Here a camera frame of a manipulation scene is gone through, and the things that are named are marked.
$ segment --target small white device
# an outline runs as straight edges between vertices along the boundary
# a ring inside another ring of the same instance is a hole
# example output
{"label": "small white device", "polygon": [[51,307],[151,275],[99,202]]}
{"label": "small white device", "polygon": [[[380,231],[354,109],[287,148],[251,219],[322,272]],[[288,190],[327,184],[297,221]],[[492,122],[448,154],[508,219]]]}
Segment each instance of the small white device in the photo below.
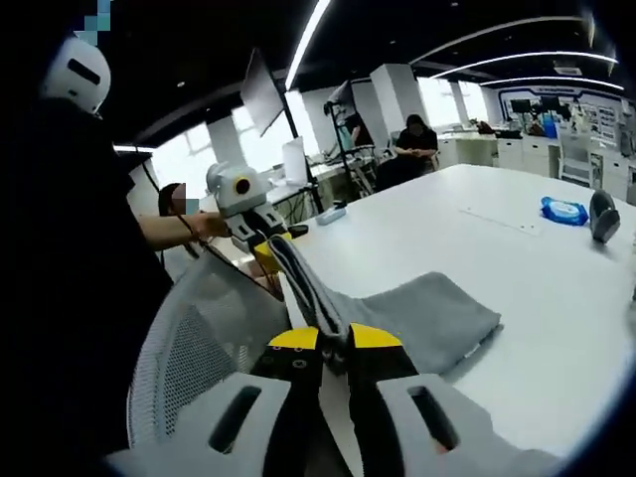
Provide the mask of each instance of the small white device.
{"label": "small white device", "polygon": [[70,37],[53,59],[41,86],[41,97],[65,98],[91,114],[110,90],[110,68],[99,48]]}

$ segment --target monitor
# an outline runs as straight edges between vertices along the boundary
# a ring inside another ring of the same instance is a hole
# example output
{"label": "monitor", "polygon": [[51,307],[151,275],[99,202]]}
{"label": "monitor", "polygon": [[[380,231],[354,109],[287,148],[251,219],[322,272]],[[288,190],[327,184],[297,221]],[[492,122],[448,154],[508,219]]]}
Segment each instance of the monitor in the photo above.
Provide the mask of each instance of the monitor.
{"label": "monitor", "polygon": [[510,101],[510,106],[512,107],[513,112],[518,114],[524,114],[532,111],[529,99],[513,99]]}
{"label": "monitor", "polygon": [[559,111],[560,102],[558,96],[541,96],[541,104],[544,107],[544,111]]}
{"label": "monitor", "polygon": [[284,109],[276,81],[257,48],[251,52],[240,98],[258,133],[262,136]]}

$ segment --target gray cloth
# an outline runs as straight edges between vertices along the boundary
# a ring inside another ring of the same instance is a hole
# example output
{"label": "gray cloth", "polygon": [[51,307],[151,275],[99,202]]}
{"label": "gray cloth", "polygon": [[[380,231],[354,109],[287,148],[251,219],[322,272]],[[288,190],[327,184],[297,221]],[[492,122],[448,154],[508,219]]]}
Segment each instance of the gray cloth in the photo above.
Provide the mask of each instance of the gray cloth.
{"label": "gray cloth", "polygon": [[291,240],[277,236],[269,246],[308,324],[341,343],[346,343],[352,322],[387,330],[401,340],[420,373],[449,371],[499,325],[500,314],[472,299],[442,273],[352,298],[325,286]]}

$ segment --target white table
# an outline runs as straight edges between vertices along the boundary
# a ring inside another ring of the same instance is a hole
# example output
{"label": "white table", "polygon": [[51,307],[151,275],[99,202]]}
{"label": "white table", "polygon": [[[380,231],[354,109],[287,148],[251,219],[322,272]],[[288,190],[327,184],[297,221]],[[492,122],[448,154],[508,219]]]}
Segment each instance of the white table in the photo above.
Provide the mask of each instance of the white table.
{"label": "white table", "polygon": [[310,188],[311,184],[300,186],[298,184],[288,184],[286,182],[280,182],[274,184],[274,188],[267,192],[267,201],[272,206],[276,206],[281,202],[286,201],[287,199],[291,199],[298,194],[310,190]]}
{"label": "white table", "polygon": [[[447,379],[490,411],[513,444],[566,456],[603,418],[633,359],[626,320],[636,208],[617,203],[622,226],[601,250],[588,228],[540,217],[542,196],[587,205],[591,194],[458,165],[355,202],[327,227],[311,220],[295,243],[328,286],[351,296],[436,270],[500,312],[504,330]],[[345,447],[355,460],[358,451]]]}

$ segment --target mesh chair back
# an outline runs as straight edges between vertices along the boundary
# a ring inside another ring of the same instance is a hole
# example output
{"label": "mesh chair back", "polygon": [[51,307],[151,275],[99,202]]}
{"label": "mesh chair back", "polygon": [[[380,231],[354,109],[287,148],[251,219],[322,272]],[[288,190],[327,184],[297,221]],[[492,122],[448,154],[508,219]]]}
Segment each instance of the mesh chair back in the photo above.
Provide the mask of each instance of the mesh chair back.
{"label": "mesh chair back", "polygon": [[130,446],[165,441],[183,406],[230,374],[248,373],[288,329],[283,303],[204,253],[166,297],[141,349],[128,399]]}

